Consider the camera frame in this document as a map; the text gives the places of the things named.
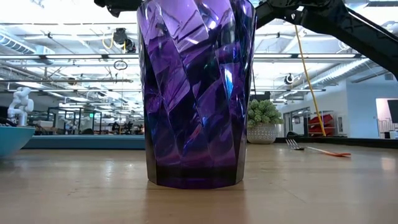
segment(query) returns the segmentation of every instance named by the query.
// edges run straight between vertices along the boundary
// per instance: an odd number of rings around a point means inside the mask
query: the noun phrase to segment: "white planter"
[[[272,144],[277,135],[275,124],[258,124],[248,128],[248,141],[253,144]]]

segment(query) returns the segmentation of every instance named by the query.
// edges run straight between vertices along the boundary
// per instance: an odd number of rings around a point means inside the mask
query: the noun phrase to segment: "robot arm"
[[[32,112],[34,109],[33,100],[29,99],[30,88],[19,87],[14,93],[14,99],[8,107],[7,115],[8,118],[15,123],[16,115],[19,117],[18,125],[25,126],[27,122],[27,112]]]
[[[257,29],[275,18],[336,37],[393,73],[398,79],[398,37],[342,0],[268,0],[256,8]]]

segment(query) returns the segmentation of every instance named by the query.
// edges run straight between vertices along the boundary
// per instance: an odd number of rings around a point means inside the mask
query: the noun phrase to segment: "green plant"
[[[248,128],[258,124],[283,124],[281,113],[269,100],[252,100],[248,106]]]

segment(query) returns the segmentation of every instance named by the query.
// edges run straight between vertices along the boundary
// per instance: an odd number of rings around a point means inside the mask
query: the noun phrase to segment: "black metal frame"
[[[373,23],[342,0],[268,0],[256,8],[257,29],[279,18],[336,37],[398,79],[398,37]]]
[[[57,111],[64,111],[65,112],[65,118],[67,117],[67,112],[73,112],[73,124],[75,124],[76,121],[76,114],[79,113],[79,123],[78,123],[78,128],[77,130],[80,130],[80,121],[81,121],[81,114],[82,113],[93,113],[93,131],[94,131],[94,125],[95,125],[95,114],[99,113],[99,134],[102,133],[102,112],[96,111],[96,110],[84,110],[83,108],[79,108],[79,112],[76,111],[70,111],[68,109],[76,109],[76,108],[67,108],[67,107],[49,107],[47,109],[47,121],[50,121],[50,112],[51,110],[57,110]],[[66,124],[63,124],[63,134],[66,134]]]

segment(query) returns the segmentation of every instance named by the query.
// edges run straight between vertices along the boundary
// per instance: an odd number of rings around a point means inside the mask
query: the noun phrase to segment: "monitor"
[[[398,124],[398,100],[388,100],[388,107],[390,108],[392,122]]]

